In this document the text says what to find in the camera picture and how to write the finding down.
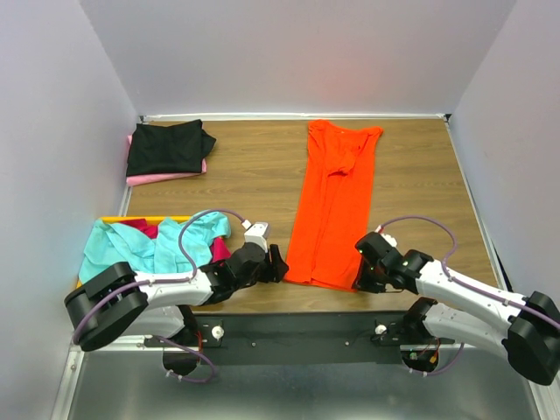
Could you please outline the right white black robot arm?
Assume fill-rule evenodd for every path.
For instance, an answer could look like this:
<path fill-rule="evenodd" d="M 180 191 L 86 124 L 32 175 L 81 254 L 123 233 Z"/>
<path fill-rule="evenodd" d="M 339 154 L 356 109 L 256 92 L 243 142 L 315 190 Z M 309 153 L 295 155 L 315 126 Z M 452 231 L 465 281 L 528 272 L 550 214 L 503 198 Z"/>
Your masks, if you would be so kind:
<path fill-rule="evenodd" d="M 559 310 L 547 295 L 496 289 L 448 269 L 396 240 L 371 232 L 355 245 L 360 254 L 353 288 L 383 293 L 388 286 L 417 295 L 401 319 L 377 335 L 398 345 L 437 338 L 470 345 L 505 358 L 525 379 L 549 386 L 559 372 Z"/>

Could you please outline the orange t shirt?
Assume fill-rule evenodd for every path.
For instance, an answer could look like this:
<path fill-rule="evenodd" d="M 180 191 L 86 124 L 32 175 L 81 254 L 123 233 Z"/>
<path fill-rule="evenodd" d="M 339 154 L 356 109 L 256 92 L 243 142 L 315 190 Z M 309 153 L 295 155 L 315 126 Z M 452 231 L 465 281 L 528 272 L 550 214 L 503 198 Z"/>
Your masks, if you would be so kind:
<path fill-rule="evenodd" d="M 284 280 L 350 291 L 368 231 L 375 149 L 383 129 L 348 129 L 327 120 L 308 124 L 307 164 Z"/>

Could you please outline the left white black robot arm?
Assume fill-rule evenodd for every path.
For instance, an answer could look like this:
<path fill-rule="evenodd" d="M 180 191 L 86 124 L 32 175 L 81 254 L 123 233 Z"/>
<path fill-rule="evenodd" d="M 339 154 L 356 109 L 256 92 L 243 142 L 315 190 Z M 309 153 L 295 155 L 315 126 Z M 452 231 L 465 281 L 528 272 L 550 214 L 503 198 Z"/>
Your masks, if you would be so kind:
<path fill-rule="evenodd" d="M 288 271 L 276 244 L 263 249 L 252 242 L 187 273 L 141 273 L 117 262 L 65 297 L 73 343 L 85 352 L 101 349 L 128 335 L 145 311 L 215 305 L 257 283 L 279 283 Z"/>

